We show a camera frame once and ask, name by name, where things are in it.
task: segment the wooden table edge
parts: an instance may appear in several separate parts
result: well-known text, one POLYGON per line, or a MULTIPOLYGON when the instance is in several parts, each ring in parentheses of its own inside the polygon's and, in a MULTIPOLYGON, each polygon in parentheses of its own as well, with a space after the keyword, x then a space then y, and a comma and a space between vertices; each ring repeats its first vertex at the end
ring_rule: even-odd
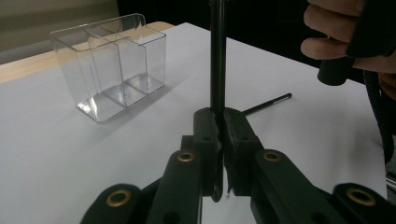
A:
MULTIPOLYGON (((155 21, 149 23, 148 27, 157 31, 164 31, 174 27, 174 25, 164 21, 155 21)), ((0 84, 26 77, 58 65, 54 51, 45 52, 11 63, 0 64, 0 84)))

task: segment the black cable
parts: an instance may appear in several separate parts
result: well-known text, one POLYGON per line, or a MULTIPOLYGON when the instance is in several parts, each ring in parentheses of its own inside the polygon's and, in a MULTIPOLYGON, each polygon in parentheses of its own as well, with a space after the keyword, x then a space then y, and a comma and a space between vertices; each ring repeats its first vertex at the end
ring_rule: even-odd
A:
POLYGON ((369 96, 370 104, 374 111, 376 123, 378 125, 379 132, 382 138, 382 148, 384 149, 385 163, 388 163, 392 159, 394 151, 394 143, 387 118, 384 116, 383 106, 381 105, 381 93, 379 87, 378 74, 363 71, 364 83, 366 85, 367 94, 369 96))

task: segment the wall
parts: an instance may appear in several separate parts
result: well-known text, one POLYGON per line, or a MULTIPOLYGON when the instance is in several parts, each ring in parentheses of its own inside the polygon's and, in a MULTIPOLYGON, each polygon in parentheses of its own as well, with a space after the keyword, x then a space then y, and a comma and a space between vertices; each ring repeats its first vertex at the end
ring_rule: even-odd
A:
POLYGON ((0 63, 50 50, 51 31, 118 16, 116 0, 0 0, 0 63))

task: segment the clear plastic organizer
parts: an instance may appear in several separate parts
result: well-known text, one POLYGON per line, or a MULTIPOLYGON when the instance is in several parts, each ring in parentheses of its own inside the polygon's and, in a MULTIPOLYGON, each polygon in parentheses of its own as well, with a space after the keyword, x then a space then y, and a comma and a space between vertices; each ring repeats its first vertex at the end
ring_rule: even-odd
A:
POLYGON ((143 15, 54 31, 49 39, 77 108, 96 122, 164 85, 166 35, 143 15))

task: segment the black pen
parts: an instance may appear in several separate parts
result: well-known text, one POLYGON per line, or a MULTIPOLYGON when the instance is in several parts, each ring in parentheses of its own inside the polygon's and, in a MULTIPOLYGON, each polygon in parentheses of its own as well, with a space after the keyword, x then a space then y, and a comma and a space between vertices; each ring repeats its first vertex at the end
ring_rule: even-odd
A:
POLYGON ((267 101, 267 102, 265 102, 263 104, 253 106, 250 109, 245 110, 243 113, 245 114, 245 116, 247 116, 247 115, 252 114, 254 112, 257 112, 257 111, 259 111, 261 109, 264 109, 265 107, 268 107, 268 106, 271 106, 271 105, 275 105, 275 104, 280 103, 282 101, 288 100, 289 98, 291 98, 291 93, 285 94, 283 96, 279 96, 279 97, 275 98, 274 100, 267 101))

